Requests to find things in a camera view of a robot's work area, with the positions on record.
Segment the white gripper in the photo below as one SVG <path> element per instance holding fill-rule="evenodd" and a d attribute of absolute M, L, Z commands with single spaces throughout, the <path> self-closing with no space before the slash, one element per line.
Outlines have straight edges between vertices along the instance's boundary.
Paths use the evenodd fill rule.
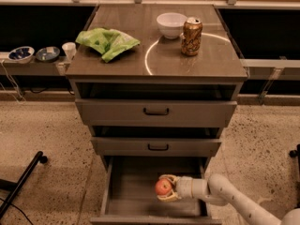
<path fill-rule="evenodd" d="M 176 176 L 173 174 L 162 174 L 158 179 L 167 179 L 175 191 L 169 195 L 157 195 L 157 198 L 164 203 L 172 203 L 180 199 L 192 197 L 192 178 L 187 176 Z"/>

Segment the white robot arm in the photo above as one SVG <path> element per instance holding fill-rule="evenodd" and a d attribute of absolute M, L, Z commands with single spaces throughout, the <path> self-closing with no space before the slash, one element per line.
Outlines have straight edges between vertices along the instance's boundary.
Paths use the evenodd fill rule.
<path fill-rule="evenodd" d="M 157 198 L 169 203 L 198 199 L 213 205 L 230 204 L 249 225 L 300 225 L 300 209 L 278 219 L 239 191 L 225 176 L 214 173 L 207 180 L 163 174 L 155 185 Z"/>

